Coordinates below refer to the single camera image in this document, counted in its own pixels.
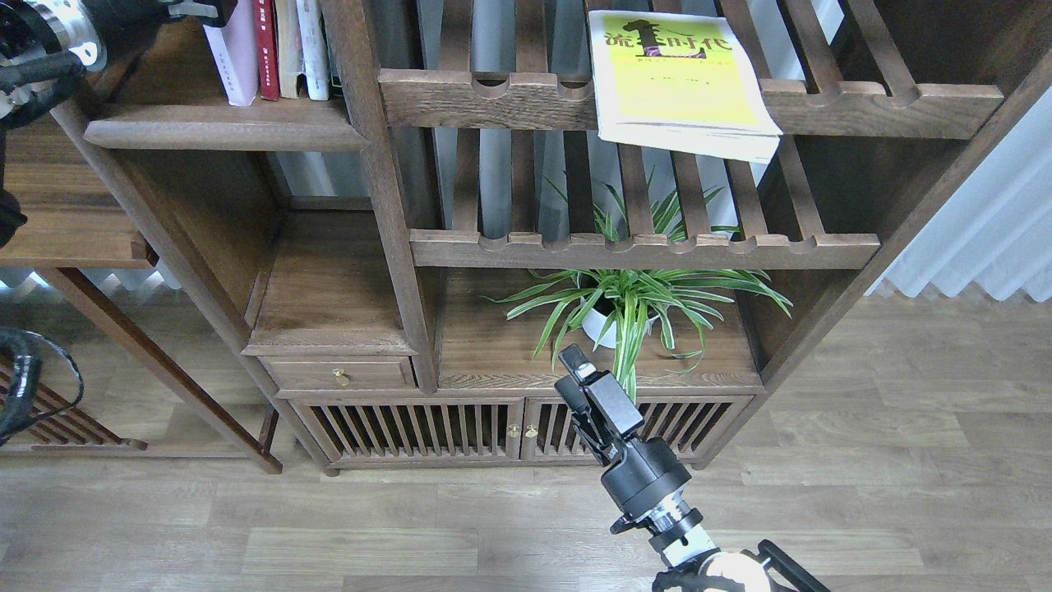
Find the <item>potted plant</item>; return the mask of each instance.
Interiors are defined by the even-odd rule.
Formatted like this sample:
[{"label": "potted plant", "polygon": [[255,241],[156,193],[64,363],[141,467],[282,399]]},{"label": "potted plant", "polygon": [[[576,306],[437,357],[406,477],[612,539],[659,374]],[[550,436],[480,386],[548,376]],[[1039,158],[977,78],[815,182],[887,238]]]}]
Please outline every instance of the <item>potted plant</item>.
[{"label": "potted plant", "polygon": [[[567,199],[558,185],[550,179],[546,180],[564,200]],[[607,184],[606,187],[621,210],[621,220],[624,220],[624,200],[613,186]],[[721,190],[722,187],[707,190],[706,203]],[[652,203],[651,215],[654,231],[667,234],[672,241],[686,239],[686,228],[680,216],[680,200],[675,190]],[[619,220],[598,205],[594,208],[594,217],[598,231],[608,240],[614,242],[623,240],[624,231]],[[740,231],[737,226],[712,226],[712,229],[726,232]],[[697,359],[692,367],[683,371],[690,372],[697,367],[705,353],[705,330],[713,328],[710,320],[723,321],[720,311],[707,303],[734,302],[730,295],[712,291],[713,289],[741,289],[766,295],[787,315],[789,307],[792,306],[785,295],[767,285],[766,282],[770,281],[770,277],[763,270],[755,269],[562,269],[546,274],[530,269],[530,273],[538,280],[535,284],[505,299],[490,299],[490,301],[493,303],[525,301],[508,311],[506,315],[508,321],[540,307],[554,307],[541,331],[533,358],[541,354],[554,333],[555,342],[552,346],[554,365],[554,352],[560,351],[566,334],[583,328],[586,322],[594,327],[591,320],[596,315],[604,315],[605,321],[599,328],[599,334],[595,335],[592,329],[589,331],[589,338],[592,338],[598,348],[608,336],[615,336],[612,372],[633,402],[635,361],[640,355],[643,340],[653,324],[661,323],[662,346],[669,352],[675,349],[675,334],[670,322],[673,312],[677,311],[685,315],[697,331],[700,348],[696,351],[672,354],[677,359]]]}]

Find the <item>wooden floor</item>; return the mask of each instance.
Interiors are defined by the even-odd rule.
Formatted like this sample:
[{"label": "wooden floor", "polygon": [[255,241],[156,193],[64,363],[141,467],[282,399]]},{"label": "wooden floor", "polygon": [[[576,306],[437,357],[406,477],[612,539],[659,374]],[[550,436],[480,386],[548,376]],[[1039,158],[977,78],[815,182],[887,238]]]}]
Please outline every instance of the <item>wooden floor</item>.
[{"label": "wooden floor", "polygon": [[[167,320],[144,324],[219,399],[251,404],[186,302],[160,299],[133,314]],[[96,409],[167,402],[61,305],[0,307],[77,338],[106,385],[89,389]],[[100,352],[108,369],[88,364]],[[178,409],[108,422],[120,433]],[[0,590],[644,591],[661,565],[645,536],[607,534],[598,468],[326,478],[287,435],[277,452],[279,476],[243,461],[0,460]],[[724,547],[769,537],[837,591],[1052,590],[1052,306],[864,301],[687,498]]]}]

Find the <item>slatted cabinet door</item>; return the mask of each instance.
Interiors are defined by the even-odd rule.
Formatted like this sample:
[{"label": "slatted cabinet door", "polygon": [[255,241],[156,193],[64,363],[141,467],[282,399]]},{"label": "slatted cabinet door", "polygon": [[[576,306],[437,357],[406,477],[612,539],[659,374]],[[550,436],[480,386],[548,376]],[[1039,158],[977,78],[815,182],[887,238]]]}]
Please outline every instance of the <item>slatted cabinet door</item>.
[{"label": "slatted cabinet door", "polygon": [[289,403],[321,444],[332,469],[519,460],[522,400]]},{"label": "slatted cabinet door", "polygon": [[[703,456],[749,403],[749,395],[640,397],[644,440],[662,437],[676,456]],[[562,400],[527,400],[523,420],[522,460],[535,463],[594,463]]]}]

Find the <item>red book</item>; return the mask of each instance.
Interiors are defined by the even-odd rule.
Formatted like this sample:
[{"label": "red book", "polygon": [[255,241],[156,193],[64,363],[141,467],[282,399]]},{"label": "red book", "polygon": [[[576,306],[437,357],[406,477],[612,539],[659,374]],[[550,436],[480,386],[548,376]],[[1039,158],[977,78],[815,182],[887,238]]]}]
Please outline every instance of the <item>red book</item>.
[{"label": "red book", "polygon": [[278,88],[278,41],[275,37],[274,2],[251,0],[256,3],[256,45],[259,47],[260,96],[268,101],[281,97]]}]

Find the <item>brass knob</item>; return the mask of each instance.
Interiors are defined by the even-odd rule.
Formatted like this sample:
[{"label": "brass knob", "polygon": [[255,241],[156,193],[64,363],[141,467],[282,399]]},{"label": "brass knob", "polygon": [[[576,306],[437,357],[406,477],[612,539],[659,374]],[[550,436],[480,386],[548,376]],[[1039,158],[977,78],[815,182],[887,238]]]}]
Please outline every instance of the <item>brass knob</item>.
[{"label": "brass knob", "polygon": [[332,376],[336,376],[336,384],[341,387],[346,387],[350,385],[350,377],[344,374],[342,368],[333,369]]}]

